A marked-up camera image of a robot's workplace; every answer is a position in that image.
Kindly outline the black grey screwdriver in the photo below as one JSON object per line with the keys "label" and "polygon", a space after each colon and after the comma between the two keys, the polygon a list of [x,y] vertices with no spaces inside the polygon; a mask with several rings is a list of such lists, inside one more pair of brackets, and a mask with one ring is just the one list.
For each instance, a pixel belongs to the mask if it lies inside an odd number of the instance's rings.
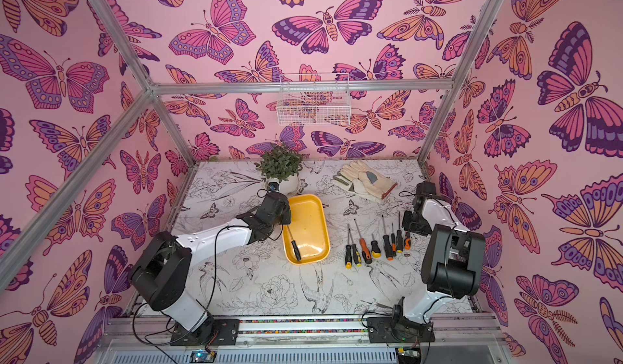
{"label": "black grey screwdriver", "polygon": [[397,215],[397,229],[396,229],[396,239],[395,239],[395,252],[396,253],[402,253],[403,252],[403,245],[404,245],[404,240],[403,240],[403,236],[402,236],[402,220],[401,220],[401,213],[399,213]]}

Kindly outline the black orange handled screwdriver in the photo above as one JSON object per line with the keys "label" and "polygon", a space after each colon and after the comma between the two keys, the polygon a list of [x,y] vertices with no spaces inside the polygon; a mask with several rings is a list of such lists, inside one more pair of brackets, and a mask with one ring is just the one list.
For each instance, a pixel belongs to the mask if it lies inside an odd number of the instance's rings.
{"label": "black orange handled screwdriver", "polygon": [[394,251],[393,251],[393,248],[392,248],[392,243],[390,241],[389,234],[387,232],[386,223],[385,223],[385,216],[384,215],[381,216],[381,228],[383,230],[382,239],[383,239],[383,247],[384,247],[384,250],[385,250],[385,256],[386,256],[386,259],[388,261],[391,261],[391,260],[394,259]]}

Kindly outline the yellow plastic storage tray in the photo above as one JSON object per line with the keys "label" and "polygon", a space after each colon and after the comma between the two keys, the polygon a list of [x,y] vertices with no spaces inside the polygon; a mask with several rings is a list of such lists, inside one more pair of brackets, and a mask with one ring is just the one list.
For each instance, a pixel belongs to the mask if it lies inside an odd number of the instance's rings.
{"label": "yellow plastic storage tray", "polygon": [[301,266],[326,259],[331,250],[329,230],[324,206],[316,195],[297,195],[289,198],[291,210],[290,229],[298,245],[301,260],[297,261],[290,245],[287,225],[283,234],[283,246],[287,260]]}

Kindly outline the black yellow stubby screwdriver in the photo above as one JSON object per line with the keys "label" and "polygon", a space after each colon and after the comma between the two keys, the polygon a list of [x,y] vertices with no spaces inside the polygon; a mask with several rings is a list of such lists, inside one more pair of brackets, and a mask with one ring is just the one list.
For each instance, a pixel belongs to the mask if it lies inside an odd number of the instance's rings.
{"label": "black yellow stubby screwdriver", "polygon": [[381,249],[379,247],[378,240],[376,240],[373,234],[372,234],[372,240],[371,240],[371,247],[372,247],[373,258],[379,259],[381,257]]}

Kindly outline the black yellow Deli screwdriver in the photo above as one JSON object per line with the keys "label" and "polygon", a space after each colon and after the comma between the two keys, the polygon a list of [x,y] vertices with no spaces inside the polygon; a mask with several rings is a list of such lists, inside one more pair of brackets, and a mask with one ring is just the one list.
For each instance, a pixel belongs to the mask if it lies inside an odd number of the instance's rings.
{"label": "black yellow Deli screwdriver", "polygon": [[351,243],[350,243],[350,226],[347,226],[347,242],[345,246],[345,267],[346,269],[352,269],[353,266],[353,257],[351,253]]}

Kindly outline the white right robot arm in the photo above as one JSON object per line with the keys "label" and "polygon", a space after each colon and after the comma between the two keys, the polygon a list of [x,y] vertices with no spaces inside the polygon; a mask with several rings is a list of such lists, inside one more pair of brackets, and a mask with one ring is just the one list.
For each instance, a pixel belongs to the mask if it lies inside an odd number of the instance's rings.
{"label": "white right robot arm", "polygon": [[428,239],[420,267],[426,289],[401,299],[402,318],[426,324],[450,300],[477,293],[485,238],[459,220],[449,198],[438,195],[433,183],[415,188],[412,210],[405,212],[400,228]]}

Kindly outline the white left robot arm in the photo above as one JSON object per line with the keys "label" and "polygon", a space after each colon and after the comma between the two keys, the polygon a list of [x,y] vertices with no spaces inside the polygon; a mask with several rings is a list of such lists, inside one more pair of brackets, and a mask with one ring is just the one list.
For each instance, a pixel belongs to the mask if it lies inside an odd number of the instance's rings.
{"label": "white left robot arm", "polygon": [[288,198],[269,191],[261,204],[225,224],[192,234],[154,235],[131,270],[131,285],[154,311],[194,333],[209,325],[209,311],[192,296],[188,276],[200,263],[217,261],[227,250],[264,241],[276,226],[291,223]]}

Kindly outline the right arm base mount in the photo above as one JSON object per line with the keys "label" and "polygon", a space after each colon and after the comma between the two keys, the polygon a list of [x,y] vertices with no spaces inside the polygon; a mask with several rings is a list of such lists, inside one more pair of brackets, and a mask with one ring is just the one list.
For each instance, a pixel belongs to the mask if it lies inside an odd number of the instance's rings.
{"label": "right arm base mount", "polygon": [[364,314],[362,325],[371,343],[417,345],[436,340],[431,323],[419,323],[406,317],[404,301],[402,297],[394,305],[391,315]]}

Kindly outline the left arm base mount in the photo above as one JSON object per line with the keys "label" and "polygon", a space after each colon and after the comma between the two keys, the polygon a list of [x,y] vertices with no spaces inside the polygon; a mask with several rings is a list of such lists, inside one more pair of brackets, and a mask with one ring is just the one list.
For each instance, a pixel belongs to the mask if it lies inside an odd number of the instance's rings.
{"label": "left arm base mount", "polygon": [[189,332],[180,323],[170,339],[171,346],[234,346],[240,320],[208,318],[196,331]]}

